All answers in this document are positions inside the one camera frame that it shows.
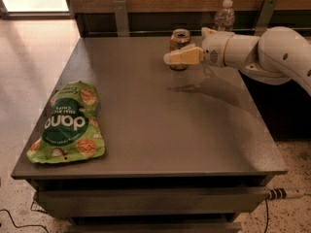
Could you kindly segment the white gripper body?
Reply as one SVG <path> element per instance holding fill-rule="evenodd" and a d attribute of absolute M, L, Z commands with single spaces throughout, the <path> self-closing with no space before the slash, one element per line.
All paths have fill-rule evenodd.
<path fill-rule="evenodd" d="M 207 63 L 210 66 L 225 67 L 225 48 L 233 33 L 202 27 L 201 35 Z"/>

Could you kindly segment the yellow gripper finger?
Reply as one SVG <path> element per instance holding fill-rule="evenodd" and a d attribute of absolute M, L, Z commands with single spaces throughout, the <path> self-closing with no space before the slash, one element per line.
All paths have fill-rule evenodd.
<path fill-rule="evenodd" d="M 163 56 L 163 60 L 169 65 L 199 64 L 205 58 L 204 50 L 196 44 L 189 44 L 179 50 L 173 50 Z"/>

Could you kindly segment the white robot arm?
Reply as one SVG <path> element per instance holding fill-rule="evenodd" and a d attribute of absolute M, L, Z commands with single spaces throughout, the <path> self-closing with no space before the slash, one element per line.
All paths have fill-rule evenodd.
<path fill-rule="evenodd" d="M 204 27 L 202 44 L 189 44 L 163 56 L 169 65 L 230 67 L 247 77 L 279 85 L 290 80 L 311 95 L 311 44 L 288 27 L 273 27 L 260 36 L 216 31 Z"/>

